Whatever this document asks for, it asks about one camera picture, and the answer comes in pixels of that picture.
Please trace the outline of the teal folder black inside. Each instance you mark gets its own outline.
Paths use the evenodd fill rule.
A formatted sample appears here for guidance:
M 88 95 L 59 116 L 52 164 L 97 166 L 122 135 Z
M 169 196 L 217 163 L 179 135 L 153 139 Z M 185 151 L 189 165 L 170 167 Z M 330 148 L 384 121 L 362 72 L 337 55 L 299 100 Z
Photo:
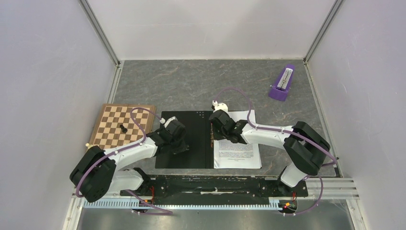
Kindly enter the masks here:
M 185 142 L 189 150 L 156 157 L 157 169 L 214 169 L 214 153 L 210 147 L 210 111 L 163 111 L 163 118 L 175 116 L 186 127 Z

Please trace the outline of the printed paper sheet top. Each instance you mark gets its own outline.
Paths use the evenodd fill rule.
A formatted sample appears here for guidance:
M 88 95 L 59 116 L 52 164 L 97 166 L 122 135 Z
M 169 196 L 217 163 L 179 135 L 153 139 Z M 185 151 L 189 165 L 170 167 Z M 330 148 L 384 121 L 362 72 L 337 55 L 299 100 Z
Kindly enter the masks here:
M 213 153 L 215 169 L 260 169 L 262 167 L 259 145 L 232 143 L 213 130 Z

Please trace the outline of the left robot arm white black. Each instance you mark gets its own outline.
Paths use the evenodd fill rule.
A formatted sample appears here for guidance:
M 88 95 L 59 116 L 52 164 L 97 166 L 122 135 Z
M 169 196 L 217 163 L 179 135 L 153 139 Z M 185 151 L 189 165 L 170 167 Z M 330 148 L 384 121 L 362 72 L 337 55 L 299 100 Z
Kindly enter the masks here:
M 110 149 L 91 145 L 69 176 L 76 187 L 75 195 L 90 203 L 123 190 L 146 195 L 150 190 L 149 177 L 141 169 L 126 170 L 125 167 L 162 154 L 187 151 L 185 136 L 185 125 L 171 117 L 139 141 Z

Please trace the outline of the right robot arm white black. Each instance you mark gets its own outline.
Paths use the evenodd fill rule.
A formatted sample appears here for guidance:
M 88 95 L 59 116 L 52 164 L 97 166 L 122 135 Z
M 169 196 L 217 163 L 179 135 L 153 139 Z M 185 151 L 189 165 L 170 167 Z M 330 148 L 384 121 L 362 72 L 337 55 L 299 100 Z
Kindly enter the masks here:
M 330 144 L 303 121 L 293 126 L 260 126 L 248 119 L 235 121 L 224 110 L 214 111 L 209 121 L 215 140 L 260 144 L 287 152 L 292 163 L 282 171 L 276 183 L 277 191 L 283 196 L 290 195 L 307 176 L 318 175 L 319 170 L 326 166 L 327 157 L 332 164 L 336 163 L 329 152 Z

